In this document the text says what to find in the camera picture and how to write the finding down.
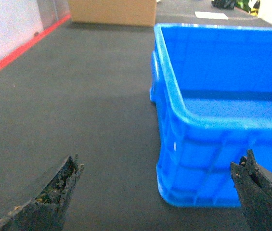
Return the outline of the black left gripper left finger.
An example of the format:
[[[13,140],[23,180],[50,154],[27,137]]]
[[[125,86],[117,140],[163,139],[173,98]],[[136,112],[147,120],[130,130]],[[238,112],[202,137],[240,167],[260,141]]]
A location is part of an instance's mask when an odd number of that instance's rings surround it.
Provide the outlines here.
[[[0,231],[61,231],[71,197],[83,172],[78,155],[68,155],[58,169],[31,189],[31,195],[17,198],[0,216]]]

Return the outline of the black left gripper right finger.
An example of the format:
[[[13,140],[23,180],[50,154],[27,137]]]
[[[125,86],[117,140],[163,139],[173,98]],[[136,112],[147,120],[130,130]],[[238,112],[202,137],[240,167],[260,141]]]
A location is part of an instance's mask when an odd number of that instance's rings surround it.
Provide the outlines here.
[[[231,179],[251,231],[272,231],[272,172],[259,165],[249,149],[230,163]]]

